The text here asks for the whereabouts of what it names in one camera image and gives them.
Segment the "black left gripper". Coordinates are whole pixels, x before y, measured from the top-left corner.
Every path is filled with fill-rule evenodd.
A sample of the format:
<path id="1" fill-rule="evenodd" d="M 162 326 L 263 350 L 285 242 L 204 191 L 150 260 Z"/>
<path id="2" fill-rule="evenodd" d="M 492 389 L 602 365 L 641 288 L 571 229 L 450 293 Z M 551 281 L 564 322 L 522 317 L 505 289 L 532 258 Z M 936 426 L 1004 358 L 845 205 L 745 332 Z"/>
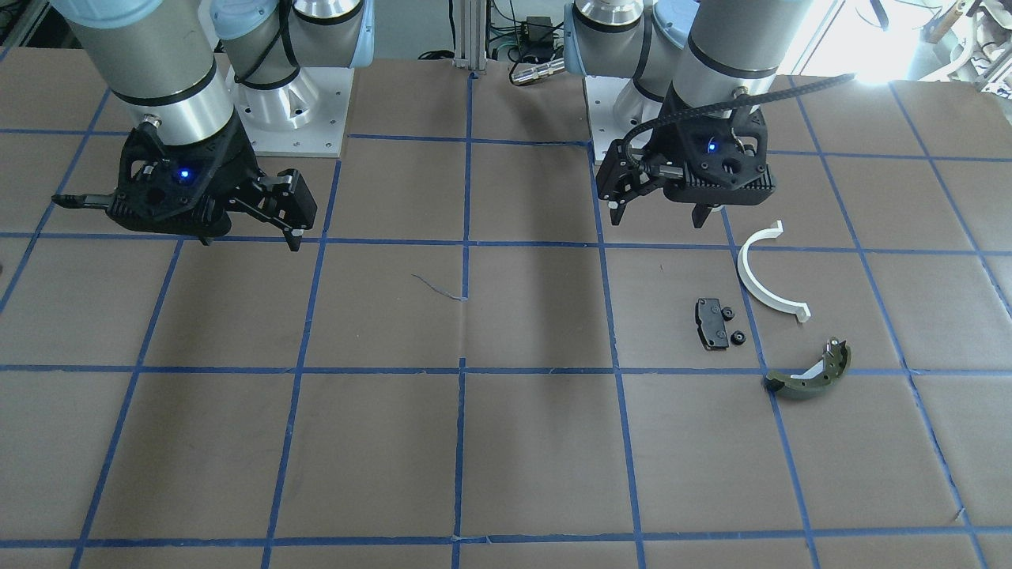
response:
<path id="1" fill-rule="evenodd" d="M 637 166 L 623 153 L 628 145 L 615 139 L 597 170 L 597 195 L 610 209 L 610 223 L 620 224 L 626 206 L 654 190 L 672 202 L 696 204 L 695 229 L 716 206 L 765 202 L 776 180 L 760 105 L 773 100 L 771 93 L 749 95 L 738 87 L 729 101 L 688 107 L 670 88 L 658 118 L 632 127 L 632 137 L 651 134 Z"/>

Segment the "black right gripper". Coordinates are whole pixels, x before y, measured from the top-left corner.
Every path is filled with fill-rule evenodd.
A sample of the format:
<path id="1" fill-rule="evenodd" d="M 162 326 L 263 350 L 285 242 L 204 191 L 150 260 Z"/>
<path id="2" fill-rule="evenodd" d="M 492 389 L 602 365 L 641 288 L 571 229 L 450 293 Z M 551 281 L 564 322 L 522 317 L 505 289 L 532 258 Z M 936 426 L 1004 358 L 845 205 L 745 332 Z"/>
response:
<path id="1" fill-rule="evenodd" d="M 131 231 L 207 241 L 231 230 L 227 210 L 246 213 L 281 230 L 290 251 L 299 251 L 317 202 L 300 170 L 260 176 L 238 115 L 209 139 L 189 145 L 168 145 L 162 132 L 155 115 L 131 130 L 106 209 L 109 219 Z"/>

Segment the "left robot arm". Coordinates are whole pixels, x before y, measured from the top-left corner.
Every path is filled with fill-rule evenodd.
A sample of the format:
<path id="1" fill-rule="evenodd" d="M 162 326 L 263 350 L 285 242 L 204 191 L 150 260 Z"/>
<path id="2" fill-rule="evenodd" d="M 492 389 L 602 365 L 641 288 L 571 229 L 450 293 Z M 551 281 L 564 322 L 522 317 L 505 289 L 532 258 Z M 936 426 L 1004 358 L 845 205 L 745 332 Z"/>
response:
<path id="1" fill-rule="evenodd" d="M 575 1 L 564 22 L 568 72 L 605 82 L 591 102 L 598 198 L 621 223 L 632 199 L 661 191 L 712 210 L 765 202 L 766 102 L 807 1 Z"/>

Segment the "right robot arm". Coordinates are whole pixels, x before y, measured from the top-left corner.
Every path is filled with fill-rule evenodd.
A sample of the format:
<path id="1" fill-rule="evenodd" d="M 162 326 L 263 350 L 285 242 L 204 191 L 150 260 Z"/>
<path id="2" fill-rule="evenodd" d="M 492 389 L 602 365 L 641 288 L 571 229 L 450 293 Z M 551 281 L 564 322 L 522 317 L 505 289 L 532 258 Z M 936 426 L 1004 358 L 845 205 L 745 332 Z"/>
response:
<path id="1" fill-rule="evenodd" d="M 299 170 L 258 165 L 247 121 L 296 130 L 317 115 L 307 67 L 357 68 L 375 54 L 372 1 L 213 1 L 210 21 L 232 82 L 185 1 L 55 1 L 76 39 L 126 105 L 126 137 L 110 194 L 56 194 L 65 209 L 98 209 L 134 232 L 228 234 L 230 213 L 281 231 L 290 250 L 317 202 Z"/>

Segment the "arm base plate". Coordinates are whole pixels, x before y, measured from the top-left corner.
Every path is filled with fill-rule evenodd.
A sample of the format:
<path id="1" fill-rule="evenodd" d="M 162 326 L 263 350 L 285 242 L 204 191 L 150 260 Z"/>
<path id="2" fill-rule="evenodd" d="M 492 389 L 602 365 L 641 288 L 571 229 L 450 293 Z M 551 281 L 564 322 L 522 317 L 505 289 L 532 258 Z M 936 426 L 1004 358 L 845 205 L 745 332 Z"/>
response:
<path id="1" fill-rule="evenodd" d="M 354 69 L 311 67 L 274 90 L 225 84 L 258 157 L 339 158 Z"/>
<path id="2" fill-rule="evenodd" d="M 586 76 L 584 86 L 594 164 L 599 166 L 610 143 L 623 138 L 641 121 L 657 118 L 662 102 L 640 92 L 632 78 Z"/>

